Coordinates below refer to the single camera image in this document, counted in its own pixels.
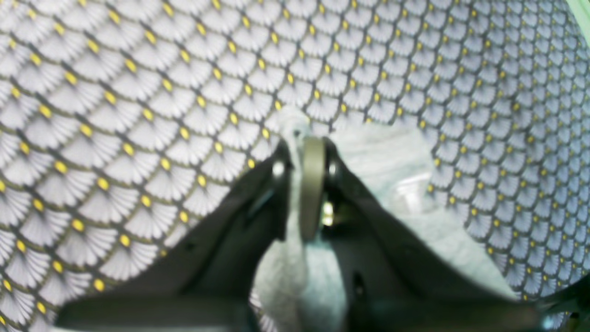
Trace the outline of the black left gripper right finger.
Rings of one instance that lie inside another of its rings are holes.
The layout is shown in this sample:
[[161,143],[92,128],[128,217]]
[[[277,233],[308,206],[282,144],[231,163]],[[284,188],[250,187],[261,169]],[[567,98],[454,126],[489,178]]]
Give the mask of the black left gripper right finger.
[[516,302],[460,275],[380,206],[327,138],[303,148],[300,230],[327,241],[348,300],[344,332],[563,332],[589,330],[589,277],[535,301]]

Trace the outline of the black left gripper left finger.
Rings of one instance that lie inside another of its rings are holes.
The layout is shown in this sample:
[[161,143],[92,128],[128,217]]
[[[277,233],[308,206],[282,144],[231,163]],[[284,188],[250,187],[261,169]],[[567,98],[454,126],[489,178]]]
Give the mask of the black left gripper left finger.
[[292,163],[274,153],[233,185],[163,258],[59,311],[55,332],[258,332],[249,296],[261,259],[286,237]]

